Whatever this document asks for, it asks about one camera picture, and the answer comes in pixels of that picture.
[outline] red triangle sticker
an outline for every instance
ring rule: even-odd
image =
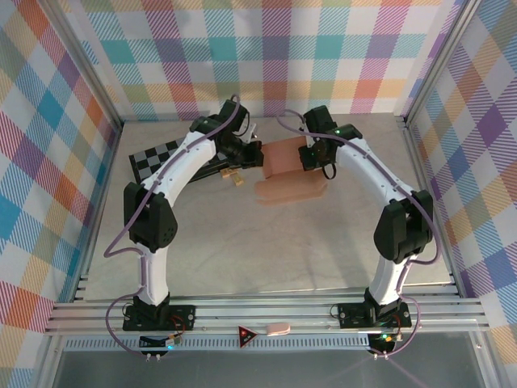
[[[249,344],[257,335],[259,334],[247,327],[239,326],[239,343],[241,344],[241,348]]]

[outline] purple cable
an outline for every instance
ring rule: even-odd
[[[111,326],[110,326],[110,323],[109,323],[110,312],[111,312],[113,307],[118,302],[120,302],[120,301],[122,301],[122,300],[124,300],[126,298],[129,298],[129,297],[135,297],[135,296],[137,296],[138,294],[140,294],[144,290],[145,286],[147,285],[147,275],[146,275],[146,268],[147,268],[146,264],[147,264],[147,262],[146,262],[146,258],[145,258],[144,252],[141,249],[138,249],[136,247],[125,247],[125,248],[119,249],[118,251],[112,251],[112,250],[115,247],[115,245],[119,243],[119,241],[122,239],[122,237],[124,237],[124,235],[129,231],[129,228],[131,228],[131,226],[135,223],[135,221],[137,220],[138,216],[140,215],[140,213],[142,212],[143,208],[145,207],[145,204],[147,204],[147,201],[149,200],[151,195],[154,193],[154,190],[161,183],[161,181],[163,179],[163,176],[178,161],[178,159],[181,158],[185,153],[190,152],[190,150],[192,148],[194,148],[195,146],[200,144],[202,141],[204,141],[204,140],[210,138],[211,136],[215,135],[216,133],[219,133],[220,131],[222,131],[224,128],[226,128],[228,126],[229,123],[232,122],[232,120],[237,115],[237,112],[238,112],[239,108],[241,107],[241,99],[239,98],[239,96],[237,94],[232,95],[231,100],[233,101],[233,99],[235,99],[235,102],[236,102],[235,109],[233,110],[233,112],[230,115],[230,117],[224,123],[219,125],[213,131],[207,133],[206,135],[203,135],[199,139],[194,140],[192,143],[188,144],[186,148],[181,149],[177,154],[175,154],[172,158],[170,158],[170,160],[167,161],[166,165],[163,167],[162,171],[158,174],[156,180],[151,185],[151,188],[145,194],[144,198],[142,199],[142,202],[138,205],[137,210],[132,215],[132,217],[129,219],[129,222],[120,231],[120,233],[117,234],[117,236],[107,246],[107,248],[106,248],[106,250],[104,252],[104,257],[107,258],[107,259],[110,258],[110,257],[113,257],[115,255],[119,255],[121,253],[125,253],[125,252],[136,252],[140,256],[140,260],[141,260],[141,286],[140,286],[140,288],[135,293],[129,293],[128,295],[123,295],[122,297],[118,297],[116,300],[114,300],[109,305],[109,307],[107,308],[106,316],[104,317],[104,320],[106,322],[106,328],[107,328],[107,331],[110,333],[110,336],[113,338],[113,340],[115,342],[118,343],[119,346],[122,347],[122,349],[124,349],[127,352],[130,352],[130,353],[138,355],[138,356],[145,356],[141,352],[137,352],[135,350],[132,350],[131,348],[128,348],[115,335],[115,333],[114,333],[113,329],[111,329]]]
[[[356,150],[357,152],[362,154],[365,158],[367,158],[368,161],[371,162],[373,164],[373,166],[375,166],[375,168],[390,182],[390,184],[393,186],[393,189],[396,189],[398,192],[400,192],[403,196],[405,196],[410,201],[410,203],[412,205],[414,205],[415,208],[417,208],[417,210],[422,214],[423,218],[426,220],[427,224],[429,225],[429,228],[431,229],[432,234],[435,236],[435,243],[436,243],[435,257],[428,261],[408,260],[406,262],[406,264],[404,265],[404,268],[402,269],[401,275],[398,278],[397,294],[403,301],[410,301],[410,302],[414,303],[414,305],[417,309],[417,322],[414,325],[414,329],[411,332],[407,341],[399,349],[393,350],[391,353],[388,353],[390,356],[397,354],[397,353],[401,352],[402,350],[404,350],[410,344],[410,342],[413,340],[414,336],[417,334],[418,327],[420,326],[420,318],[422,315],[422,311],[420,310],[420,305],[417,303],[417,301],[415,301],[412,297],[405,297],[401,294],[402,284],[404,283],[404,279],[406,278],[406,275],[407,275],[408,271],[410,270],[411,264],[432,265],[442,255],[442,242],[441,242],[441,239],[440,239],[440,236],[438,233],[438,229],[436,228],[435,223],[431,220],[431,218],[429,217],[429,215],[427,214],[425,209],[406,190],[401,188],[398,185],[398,183],[391,177],[391,175],[372,156],[370,156],[370,154],[367,151],[363,150],[361,147],[352,143],[351,141],[348,141],[347,139],[343,139],[342,137],[338,137],[335,135],[329,135],[327,133],[304,132],[304,131],[300,131],[299,129],[293,128],[293,127],[285,124],[281,120],[280,116],[283,115],[285,112],[289,112],[289,113],[292,113],[292,114],[298,116],[301,119],[302,123],[305,123],[305,119],[300,113],[295,112],[291,109],[285,109],[283,112],[276,115],[276,120],[278,121],[278,123],[280,125],[282,125],[287,130],[297,133],[302,136],[320,137],[320,138],[340,141],[343,144],[345,144],[346,146],[350,146],[351,148],[353,148],[354,150]],[[380,355],[384,355],[384,353],[378,352],[376,349],[372,349],[372,350],[374,352],[377,352]]]

